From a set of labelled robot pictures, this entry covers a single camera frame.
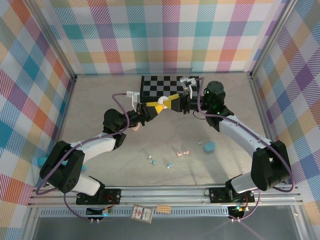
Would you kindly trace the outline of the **striped wooden block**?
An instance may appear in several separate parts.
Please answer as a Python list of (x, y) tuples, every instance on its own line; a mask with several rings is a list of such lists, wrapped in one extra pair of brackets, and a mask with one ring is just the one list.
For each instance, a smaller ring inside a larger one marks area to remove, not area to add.
[(170, 214), (171, 213), (171, 206), (165, 205), (165, 204), (158, 204), (156, 206), (156, 212), (157, 213), (163, 213), (163, 214)]

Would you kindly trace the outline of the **blue earbud charging case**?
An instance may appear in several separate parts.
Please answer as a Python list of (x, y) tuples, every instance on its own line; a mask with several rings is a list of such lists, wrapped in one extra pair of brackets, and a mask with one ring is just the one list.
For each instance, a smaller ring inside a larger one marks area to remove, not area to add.
[(205, 151), (206, 153), (211, 153), (211, 152), (213, 152), (213, 151), (215, 150), (215, 148), (216, 148), (216, 144), (215, 144), (214, 142), (212, 142), (212, 141), (207, 142), (207, 143), (204, 145), (204, 147), (203, 147), (203, 149), (204, 149), (204, 151)]

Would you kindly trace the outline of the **aluminium side rail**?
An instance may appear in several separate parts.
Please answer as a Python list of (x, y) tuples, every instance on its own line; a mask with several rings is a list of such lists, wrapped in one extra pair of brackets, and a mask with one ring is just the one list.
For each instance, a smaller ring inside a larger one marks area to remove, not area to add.
[(59, 112), (59, 115), (57, 118), (57, 127), (53, 131), (53, 140), (51, 140), (51, 142), (48, 146), (46, 156), (48, 156), (50, 154), (54, 145), (62, 139), (62, 135), (64, 132), (64, 128), (65, 128), (65, 124), (66, 124), (66, 120), (67, 120), (68, 111), (70, 108), (74, 88), (75, 88), (75, 85), (77, 82), (77, 78), (78, 78), (78, 76), (75, 74), (72, 78), (70, 78), (70, 80), (68, 82), (66, 92), (65, 92), (65, 95), (64, 95), (61, 107), (60, 107), (60, 112)]
[[(256, 107), (257, 107), (257, 111), (258, 111), (258, 114), (259, 114), (259, 117), (260, 117), (260, 121), (261, 121), (261, 124), (262, 124), (264, 135), (265, 135), (265, 137), (267, 139), (275, 141), (275, 137), (272, 134), (272, 129), (271, 129), (271, 126), (270, 126), (270, 124), (268, 122), (268, 117), (267, 117), (267, 114), (265, 113), (264, 104), (263, 104), (263, 101), (262, 101), (261, 96), (259, 94), (257, 84), (256, 84), (255, 80), (252, 78), (252, 76), (249, 73), (247, 74), (247, 79), (248, 79), (249, 86), (250, 86), (250, 89), (251, 89), (253, 97), (254, 97), (254, 101), (255, 101), (255, 104), (256, 104)], [(296, 184), (294, 185), (294, 189), (289, 192), (289, 190), (292, 187), (291, 179), (288, 179), (288, 180), (278, 184), (277, 187), (280, 190), (275, 189), (273, 187), (273, 188), (265, 191), (265, 193), (273, 192), (273, 193), (277, 193), (277, 194), (286, 195), (287, 197), (290, 196), (290, 195), (294, 195), (295, 199), (299, 203), (303, 202), (300, 189), (298, 188), (298, 186)]]

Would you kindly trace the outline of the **perforated metal strip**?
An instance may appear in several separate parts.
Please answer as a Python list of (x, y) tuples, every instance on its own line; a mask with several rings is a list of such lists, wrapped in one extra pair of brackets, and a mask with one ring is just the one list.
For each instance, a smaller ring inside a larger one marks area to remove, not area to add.
[[(131, 217), (133, 207), (116, 207), (106, 217)], [(153, 217), (227, 217), (229, 215), (227, 206), (198, 206), (198, 207), (172, 207), (170, 213), (158, 212), (153, 210)], [(41, 217), (75, 217), (67, 208), (46, 207), (40, 211)]]

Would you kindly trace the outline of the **teal marker pen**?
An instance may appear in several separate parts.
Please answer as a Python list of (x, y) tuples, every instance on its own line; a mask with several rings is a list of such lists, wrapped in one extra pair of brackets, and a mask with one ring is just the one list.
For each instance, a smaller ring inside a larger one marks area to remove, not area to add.
[[(41, 157), (41, 158), (38, 159), (37, 163), (42, 167), (45, 164), (46, 161), (47, 161), (46, 157)], [(62, 165), (65, 166), (66, 164), (67, 164), (67, 161), (63, 161), (62, 162)], [(82, 165), (81, 170), (85, 171), (86, 169), (87, 169), (86, 166)]]

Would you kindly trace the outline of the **black folding chessboard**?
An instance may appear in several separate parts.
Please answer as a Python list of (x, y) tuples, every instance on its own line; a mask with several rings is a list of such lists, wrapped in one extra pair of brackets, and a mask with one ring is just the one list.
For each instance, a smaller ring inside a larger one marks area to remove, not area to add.
[(145, 75), (140, 81), (140, 103), (157, 102), (162, 96), (183, 94), (178, 75)]

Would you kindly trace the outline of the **small electronics board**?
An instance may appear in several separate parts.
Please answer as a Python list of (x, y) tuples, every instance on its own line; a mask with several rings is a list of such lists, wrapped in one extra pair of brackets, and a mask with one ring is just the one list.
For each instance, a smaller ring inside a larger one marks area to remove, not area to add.
[(105, 207), (105, 208), (86, 208), (86, 215), (97, 215), (97, 216), (107, 216), (108, 214), (112, 213), (113, 209), (111, 207)]
[(245, 217), (246, 212), (249, 210), (249, 205), (228, 206), (228, 218), (231, 220), (242, 219)]

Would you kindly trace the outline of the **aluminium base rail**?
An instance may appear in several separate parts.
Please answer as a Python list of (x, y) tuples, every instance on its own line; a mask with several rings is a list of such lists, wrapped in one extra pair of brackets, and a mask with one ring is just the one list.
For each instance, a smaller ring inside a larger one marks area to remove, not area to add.
[[(288, 197), (284, 194), (256, 190), (251, 191), (254, 195), (254, 203), (211, 203), (209, 198), (209, 188), (219, 188), (218, 185), (172, 185), (172, 186), (118, 186), (107, 187), (107, 189), (121, 189), (121, 199), (116, 206), (142, 205), (155, 207), (157, 205), (168, 205), (172, 207), (195, 207), (201, 205), (214, 206), (243, 206), (248, 204), (253, 206), (259, 203), (264, 206), (286, 206), (300, 205), (294, 195)], [(45, 195), (32, 193), (29, 207), (62, 207), (65, 204), (71, 207), (102, 207), (108, 205), (77, 205), (77, 194), (73, 192), (61, 193), (57, 190)]]

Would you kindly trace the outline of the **playing card box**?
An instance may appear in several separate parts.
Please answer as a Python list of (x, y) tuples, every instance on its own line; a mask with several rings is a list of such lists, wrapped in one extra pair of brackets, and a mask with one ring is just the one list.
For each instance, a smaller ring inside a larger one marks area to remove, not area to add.
[(154, 215), (152, 207), (133, 205), (130, 218), (135, 221), (151, 224)]

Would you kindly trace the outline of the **aluminium frame post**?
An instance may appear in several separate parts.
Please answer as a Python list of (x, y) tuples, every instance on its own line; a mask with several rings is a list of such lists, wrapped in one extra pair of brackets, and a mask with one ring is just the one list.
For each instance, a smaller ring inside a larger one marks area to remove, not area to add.
[(299, 0), (274, 0), (272, 3), (250, 56), (251, 63), (245, 67), (252, 80), (266, 61), (298, 2)]
[(71, 64), (69, 63), (65, 53), (63, 52), (61, 46), (59, 45), (58, 40), (54, 35), (54, 32), (52, 31), (50, 25), (48, 24), (36, 0), (23, 0), (23, 2), (27, 6), (31, 15), (35, 18), (35, 21), (37, 22), (41, 31), (43, 32), (44, 37), (48, 41), (48, 44), (52, 47), (54, 53), (56, 54), (57, 58), (61, 62), (61, 65), (71, 77), (71, 81), (75, 83), (77, 81), (77, 75), (72, 69)]

